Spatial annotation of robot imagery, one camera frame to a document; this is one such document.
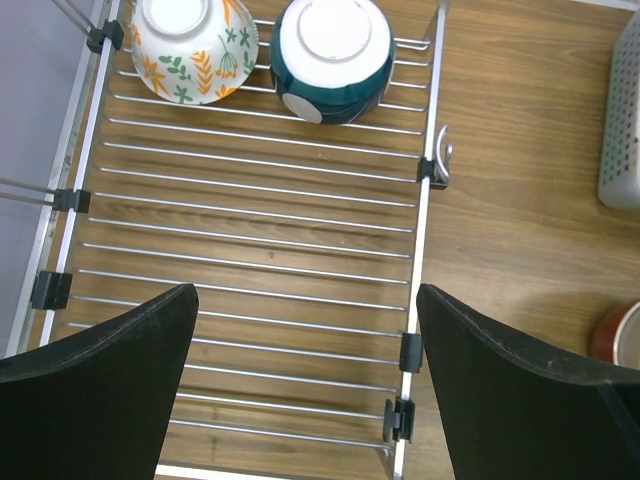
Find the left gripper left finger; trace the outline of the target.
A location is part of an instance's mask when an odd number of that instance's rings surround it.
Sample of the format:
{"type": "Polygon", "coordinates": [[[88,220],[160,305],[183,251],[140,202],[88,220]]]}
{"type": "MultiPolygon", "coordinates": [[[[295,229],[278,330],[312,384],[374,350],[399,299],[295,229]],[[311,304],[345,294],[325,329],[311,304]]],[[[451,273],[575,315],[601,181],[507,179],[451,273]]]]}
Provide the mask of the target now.
{"type": "Polygon", "coordinates": [[[151,479],[193,336],[192,284],[1,362],[4,479],[151,479]]]}

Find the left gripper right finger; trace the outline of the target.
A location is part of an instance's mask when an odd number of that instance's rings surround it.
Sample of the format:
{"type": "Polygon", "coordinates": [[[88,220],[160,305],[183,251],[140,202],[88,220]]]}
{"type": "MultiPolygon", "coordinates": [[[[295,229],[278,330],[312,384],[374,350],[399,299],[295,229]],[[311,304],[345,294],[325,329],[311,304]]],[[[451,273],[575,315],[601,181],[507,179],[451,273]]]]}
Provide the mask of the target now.
{"type": "Polygon", "coordinates": [[[416,306],[456,478],[638,478],[638,370],[551,345],[432,284],[416,306]]]}

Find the red glossy bowl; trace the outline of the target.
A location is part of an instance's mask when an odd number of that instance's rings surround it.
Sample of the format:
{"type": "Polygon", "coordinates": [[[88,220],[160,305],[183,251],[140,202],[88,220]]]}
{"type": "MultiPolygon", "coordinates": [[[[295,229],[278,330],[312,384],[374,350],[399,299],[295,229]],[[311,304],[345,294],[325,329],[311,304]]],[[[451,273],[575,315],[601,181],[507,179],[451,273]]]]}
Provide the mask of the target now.
{"type": "Polygon", "coordinates": [[[639,369],[639,301],[624,304],[607,314],[594,328],[588,354],[618,366],[639,369]]]}

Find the white floral bowl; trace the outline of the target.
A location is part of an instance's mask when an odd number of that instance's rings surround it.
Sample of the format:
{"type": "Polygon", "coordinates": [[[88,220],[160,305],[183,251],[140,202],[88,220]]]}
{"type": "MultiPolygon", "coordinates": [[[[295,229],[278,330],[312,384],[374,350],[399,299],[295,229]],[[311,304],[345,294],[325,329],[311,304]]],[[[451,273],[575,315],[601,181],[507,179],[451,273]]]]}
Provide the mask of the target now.
{"type": "Polygon", "coordinates": [[[142,0],[132,9],[131,57],[144,84],[177,104],[221,100],[255,69],[259,32],[236,0],[142,0]]]}

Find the teal white bowl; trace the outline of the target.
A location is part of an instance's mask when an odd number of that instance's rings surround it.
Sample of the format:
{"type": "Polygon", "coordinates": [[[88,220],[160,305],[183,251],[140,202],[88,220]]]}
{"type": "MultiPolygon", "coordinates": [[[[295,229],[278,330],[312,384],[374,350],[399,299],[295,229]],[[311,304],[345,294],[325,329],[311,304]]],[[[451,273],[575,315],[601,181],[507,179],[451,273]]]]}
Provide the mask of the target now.
{"type": "Polygon", "coordinates": [[[375,2],[297,0],[273,26],[270,75],[297,117],[350,124],[381,103],[395,56],[390,23],[375,2]]]}

